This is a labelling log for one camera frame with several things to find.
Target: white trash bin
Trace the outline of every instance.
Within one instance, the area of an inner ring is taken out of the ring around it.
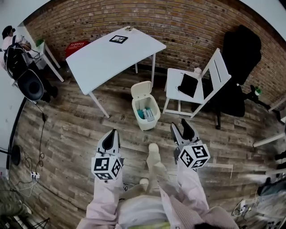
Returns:
[[[138,125],[142,131],[150,130],[155,127],[159,120],[161,113],[154,97],[150,94],[152,91],[152,83],[145,81],[137,83],[131,87],[132,107],[135,113]],[[148,122],[147,119],[140,118],[137,110],[143,110],[149,107],[154,120]]]

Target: red brick wall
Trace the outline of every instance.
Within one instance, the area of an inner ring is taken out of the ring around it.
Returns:
[[[167,45],[157,55],[157,66],[185,70],[204,68],[215,49],[223,48],[225,32],[240,24],[262,42],[262,59],[243,90],[260,86],[261,100],[270,104],[285,92],[286,42],[238,0],[52,0],[25,20],[32,38],[44,38],[57,60],[65,60],[71,42],[93,41],[133,25]]]

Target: white wall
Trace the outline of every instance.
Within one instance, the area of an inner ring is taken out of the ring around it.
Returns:
[[[286,40],[286,9],[279,0],[240,0],[259,13]]]
[[[47,3],[49,0],[0,0],[0,31],[12,25],[17,34],[34,45],[34,42],[22,22],[35,10]],[[24,96],[17,87],[10,85],[11,78],[5,70],[0,67],[0,147],[8,149],[11,131],[16,115]],[[0,167],[6,168],[7,155],[0,153]]]

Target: red box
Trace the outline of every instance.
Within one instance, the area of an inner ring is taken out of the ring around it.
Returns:
[[[66,58],[88,44],[89,41],[79,41],[70,43],[70,45],[66,49]]]

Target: black chair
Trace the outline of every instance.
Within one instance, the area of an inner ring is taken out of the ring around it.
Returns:
[[[226,32],[223,41],[223,60],[231,79],[216,93],[212,103],[216,108],[221,128],[220,112],[236,117],[245,114],[243,85],[253,68],[261,60],[261,41],[250,29],[240,25],[236,32]]]

